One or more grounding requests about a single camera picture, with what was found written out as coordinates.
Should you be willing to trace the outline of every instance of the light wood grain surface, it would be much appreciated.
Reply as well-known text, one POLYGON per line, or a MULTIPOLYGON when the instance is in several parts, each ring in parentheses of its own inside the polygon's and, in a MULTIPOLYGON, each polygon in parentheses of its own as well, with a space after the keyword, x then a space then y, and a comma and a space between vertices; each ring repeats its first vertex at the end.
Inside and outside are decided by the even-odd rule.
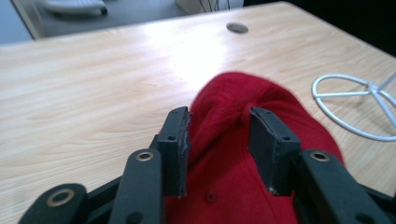
MULTIPOLYGON (((128 155, 149 145, 169 110, 190 105, 210 78, 233 70, 291 90, 331 132, 348 171, 394 193, 395 143, 337 126, 318 109, 311 85, 329 73, 381 83, 396 70, 395 58, 279 3, 1 47, 0 223, 17 222, 56 185, 92 190, 121 175, 128 155), (229 32, 231 21, 248 33, 229 32)), ((370 100, 331 104, 365 129, 394 134, 370 100)))

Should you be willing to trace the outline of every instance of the white wire frame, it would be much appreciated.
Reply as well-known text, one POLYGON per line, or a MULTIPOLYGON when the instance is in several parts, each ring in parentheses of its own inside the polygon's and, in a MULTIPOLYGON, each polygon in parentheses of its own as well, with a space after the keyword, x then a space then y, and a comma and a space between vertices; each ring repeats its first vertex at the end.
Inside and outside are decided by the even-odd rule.
POLYGON ((396 132, 396 118, 392 115, 392 112, 390 111, 390 109, 387 107, 387 105, 385 104, 385 102, 383 100, 383 99, 387 100, 391 106, 396 108, 396 100, 390 94, 385 92, 385 88, 394 79, 396 79, 396 72, 393 73, 387 80, 385 80, 385 82, 383 84, 381 84, 379 87, 377 87, 376 85, 374 85, 373 82, 368 82, 366 80, 363 80, 363 79, 360 79, 357 77, 352 77, 352 76, 343 75, 343 74, 324 75, 322 77, 319 77, 317 80, 315 80, 314 84, 312 85, 312 96, 314 97, 314 99, 317 102, 320 109, 327 116, 329 116, 332 120, 334 120, 336 123, 338 123, 343 128, 345 128, 353 133, 356 133, 358 135, 361 135, 363 137, 369 138, 369 139, 374 139, 377 141, 384 141, 384 142, 393 142, 393 141, 396 141, 396 134, 392 135, 392 136, 376 135, 376 134, 364 132, 361 129, 358 129, 358 128, 346 123, 345 121, 343 121, 342 119, 340 119, 334 115, 334 113, 323 103, 322 98, 372 95, 375 98, 375 101, 380 106, 380 108, 384 111, 385 115, 388 117, 390 123, 392 124, 392 126, 396 132), (367 91, 318 93, 317 88, 318 88, 319 82, 321 82, 325 79, 331 79, 331 78, 344 79, 344 80, 358 83, 362 86, 365 86, 367 88, 367 91))

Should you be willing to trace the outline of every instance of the floor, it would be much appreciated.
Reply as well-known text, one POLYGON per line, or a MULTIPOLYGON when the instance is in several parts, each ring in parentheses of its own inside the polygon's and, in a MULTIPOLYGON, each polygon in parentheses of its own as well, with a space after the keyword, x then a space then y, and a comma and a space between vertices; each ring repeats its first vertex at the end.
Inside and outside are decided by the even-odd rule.
MULTIPOLYGON (((204 6, 208 5, 204 2, 205 0, 201 1, 204 6)), ((175 3, 175 0, 105 0, 105 3, 108 9, 108 14, 105 16, 102 16, 98 10, 87 15, 55 17, 41 6, 37 9, 41 15, 46 36, 75 34, 189 15, 175 3)), ((230 8, 242 7, 242 5, 243 0, 230 0, 230 8)), ((227 0, 219 0, 219 9, 228 9, 227 0)))

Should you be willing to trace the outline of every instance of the red cap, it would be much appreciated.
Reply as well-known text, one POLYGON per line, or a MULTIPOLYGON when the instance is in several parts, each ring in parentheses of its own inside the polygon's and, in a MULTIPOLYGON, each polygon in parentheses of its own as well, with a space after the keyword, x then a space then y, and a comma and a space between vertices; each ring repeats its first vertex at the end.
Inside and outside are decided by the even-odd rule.
POLYGON ((187 196, 166 199, 167 223, 297 223, 292 198, 267 191, 248 151, 253 106, 277 114, 302 149, 322 149, 342 160, 330 134, 289 91, 260 77, 221 74, 191 106, 187 196))

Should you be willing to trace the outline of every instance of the screw hole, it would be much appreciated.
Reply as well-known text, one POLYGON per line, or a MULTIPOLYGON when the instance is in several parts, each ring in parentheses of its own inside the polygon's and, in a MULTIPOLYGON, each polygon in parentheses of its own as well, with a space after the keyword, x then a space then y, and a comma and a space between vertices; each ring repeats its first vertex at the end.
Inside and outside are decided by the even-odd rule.
POLYGON ((134 212, 129 214, 128 217, 126 217, 125 223, 126 224, 139 224, 143 220, 143 214, 140 212, 134 212))
POLYGON ((355 216, 355 218, 356 218, 359 222, 364 223, 364 224, 375 224, 375 221, 373 220, 372 217, 369 217, 369 216, 367 216, 367 215, 365 215, 365 214, 363 214, 363 213, 358 213, 358 214, 355 216))

